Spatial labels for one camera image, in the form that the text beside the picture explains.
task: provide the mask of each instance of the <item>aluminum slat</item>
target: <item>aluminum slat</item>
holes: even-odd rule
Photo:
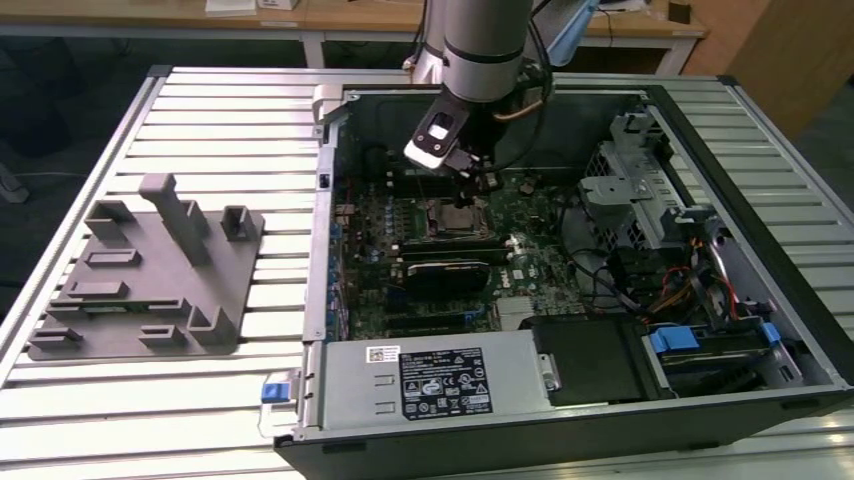
[[[694,197],[697,203],[709,204],[706,192],[700,187],[689,188],[689,193]],[[761,206],[821,206],[823,201],[812,190],[801,188],[797,190],[783,189],[749,189],[743,192],[748,202],[755,207]]]
[[[854,267],[803,268],[801,274],[817,290],[854,290]]]
[[[700,127],[728,127],[751,128],[756,130],[753,120],[748,115],[688,115],[694,128]]]
[[[781,245],[829,245],[854,243],[852,232],[841,225],[769,227]]]
[[[191,375],[225,375],[274,372],[284,368],[300,367],[304,364],[302,344],[294,346],[292,356],[234,358],[227,360],[182,360],[175,362],[131,362],[99,363],[70,367],[39,366],[45,362],[31,364],[30,368],[17,368],[10,381],[17,384],[43,383],[47,381],[113,380],[122,378],[155,378]]]
[[[854,288],[819,291],[819,297],[835,315],[854,315]]]
[[[293,340],[289,341],[273,341],[273,342],[250,342],[238,345],[238,350],[235,350],[229,355],[211,355],[205,357],[206,360],[238,360],[245,358],[261,358],[261,357],[282,357],[285,355],[302,355],[304,353],[304,345],[302,342],[296,342]],[[189,361],[187,357],[162,357],[154,358],[147,357],[138,359],[141,364],[151,365],[153,369],[159,367],[154,367],[161,363],[171,363],[171,362],[182,362]],[[113,359],[77,359],[77,360],[51,360],[51,361],[37,361],[33,360],[27,354],[21,354],[17,362],[15,368],[34,368],[34,367],[73,367],[73,366],[93,366],[93,365],[109,365],[117,363],[127,363],[127,358],[113,358]]]
[[[263,373],[257,373],[6,388],[0,391],[0,419],[193,413],[257,407],[265,378]],[[95,401],[103,398],[111,401]]]
[[[317,155],[318,142],[310,140],[138,140],[131,144],[129,151],[133,157],[294,154]]]
[[[682,178],[682,183],[685,186],[700,187],[700,182],[694,175],[685,174],[680,175]],[[801,178],[801,176],[795,172],[763,172],[763,173],[745,173],[745,172],[733,172],[731,173],[731,178],[736,185],[739,185],[740,189],[751,189],[751,188],[805,188],[807,189],[807,181]]]
[[[680,104],[685,103],[736,103],[736,98],[729,92],[684,92],[670,91],[670,96]]]
[[[825,207],[755,207],[760,218],[769,226],[836,225],[837,216]]]
[[[732,156],[719,154],[716,156],[721,166],[728,172],[740,171],[780,171],[791,172],[792,165],[787,159],[780,156]],[[689,166],[680,155],[674,155],[670,159],[673,168],[678,171],[689,171]]]
[[[182,456],[154,456],[122,459],[102,459],[97,463],[37,466],[25,470],[5,472],[5,480],[45,479],[153,479],[177,478],[189,475],[194,480],[223,478],[229,480],[304,480],[304,476],[289,466],[270,448],[241,449],[235,451],[202,452]]]
[[[372,83],[376,85],[408,83],[408,77],[401,75],[373,75],[366,79],[354,78],[353,75],[334,73],[282,75],[277,73],[173,73],[169,84],[191,85],[318,85]]]
[[[230,205],[245,205],[258,212],[306,211],[310,212],[316,204],[314,193],[193,193],[179,195],[182,200],[195,200],[206,212],[221,211]],[[107,200],[122,200],[133,212],[154,212],[151,202],[139,195],[111,194]]]
[[[696,128],[697,133],[706,142],[715,142],[719,140],[727,140],[728,142],[744,142],[744,141],[756,141],[756,142],[768,142],[769,138],[765,136],[763,131],[756,128]]]
[[[312,125],[146,125],[138,140],[289,140],[313,139]]]
[[[261,389],[255,393],[261,403]],[[0,428],[0,445],[3,465],[39,459],[81,462],[107,455],[269,447],[270,440],[258,432],[258,411],[251,409],[6,427]]]
[[[195,192],[313,192],[316,175],[269,173],[263,175],[175,175],[175,191]],[[126,175],[107,180],[110,193],[135,193],[143,182],[143,175]]]
[[[312,173],[318,170],[317,155],[274,157],[131,157],[119,173]]]
[[[314,86],[267,85],[165,85],[162,97],[262,97],[262,98],[312,98]]]
[[[151,107],[158,110],[308,110],[312,111],[309,98],[226,98],[226,97],[161,97]]]
[[[153,111],[146,125],[314,125],[312,111]]]

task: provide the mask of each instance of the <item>black cable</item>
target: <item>black cable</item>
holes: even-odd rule
[[[510,160],[509,162],[501,165],[493,165],[492,167],[485,168],[484,173],[493,173],[501,170],[510,168],[516,165],[520,160],[522,160],[528,154],[534,149],[534,145],[537,145],[537,140],[540,139],[540,134],[544,130],[544,124],[546,123],[546,107],[549,104],[549,95],[552,94],[552,86],[554,82],[554,75],[552,72],[552,62],[549,60],[549,51],[546,50],[546,44],[544,43],[544,37],[540,34],[540,29],[537,28],[537,24],[534,23],[534,19],[529,21],[529,34],[532,35],[532,39],[534,40],[534,46],[537,47],[537,55],[540,57],[541,68],[544,69],[544,92],[541,101],[544,105],[540,107],[540,113],[537,115],[537,124],[534,125],[534,132],[532,133],[532,137],[529,138],[528,144],[522,148],[520,154]]]
[[[597,10],[605,13],[605,16],[609,19],[609,48],[612,48],[614,46],[614,27],[612,26],[612,12],[604,10],[602,7],[597,7]]]
[[[602,265],[600,268],[597,268],[597,270],[593,272],[593,285],[590,287],[590,296],[593,298],[597,298],[600,295],[600,289],[597,288],[597,278],[600,278],[600,273],[604,270],[608,270],[609,266],[608,265]]]
[[[425,0],[425,4],[422,5],[422,21],[418,24],[418,30],[416,31],[416,38],[413,39],[413,43],[410,44],[410,57],[416,57],[416,61],[418,61],[418,57],[422,54],[422,49],[425,48],[425,28],[428,25],[428,2],[430,0]]]
[[[537,5],[537,8],[532,10],[532,18],[534,18],[537,14],[544,11],[544,8],[546,8],[550,3],[552,3],[552,0],[544,0],[542,2],[540,2],[540,5]]]

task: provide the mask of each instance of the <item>metal bracket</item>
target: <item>metal bracket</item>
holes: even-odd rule
[[[345,103],[344,85],[318,85],[312,100],[312,112],[317,124],[330,123],[330,115]]]
[[[596,205],[626,205],[634,200],[649,200],[653,192],[644,180],[625,177],[588,177],[582,179],[581,190],[585,201]]]

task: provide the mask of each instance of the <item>warning label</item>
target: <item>warning label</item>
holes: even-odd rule
[[[400,361],[408,420],[493,413],[480,348],[401,353]]]

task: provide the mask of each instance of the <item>blue plastic clip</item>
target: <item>blue plastic clip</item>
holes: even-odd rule
[[[765,337],[769,339],[772,346],[780,344],[783,337],[780,336],[780,332],[777,331],[777,327],[773,323],[765,322],[763,324],[763,333],[765,333]]]
[[[656,353],[700,348],[692,327],[664,327],[650,335]]]
[[[266,383],[262,387],[262,403],[286,403],[292,401],[290,383]]]

